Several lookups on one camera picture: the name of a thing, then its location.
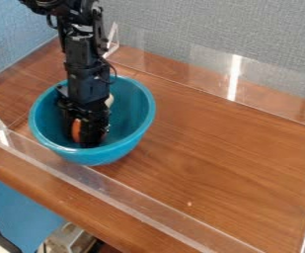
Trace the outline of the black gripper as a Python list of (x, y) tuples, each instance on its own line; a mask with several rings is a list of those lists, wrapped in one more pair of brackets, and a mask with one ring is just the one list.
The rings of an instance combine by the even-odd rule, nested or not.
[(79, 143), (83, 148), (97, 147), (106, 138), (110, 127), (110, 110), (95, 109), (95, 104), (110, 96), (110, 66), (75, 67), (66, 65), (67, 83), (58, 85), (56, 105), (62, 115), (62, 128), (71, 138), (71, 127), (79, 110), (88, 111), (80, 117)]

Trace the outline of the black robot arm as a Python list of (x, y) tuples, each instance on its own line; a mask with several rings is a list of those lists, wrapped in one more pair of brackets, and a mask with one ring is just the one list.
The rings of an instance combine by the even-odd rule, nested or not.
[(62, 114), (66, 137), (82, 148), (103, 141), (110, 127), (113, 65), (103, 55), (109, 51), (99, 0), (19, 0), (38, 15), (47, 17), (56, 30), (64, 54), (66, 85), (55, 86), (56, 106)]

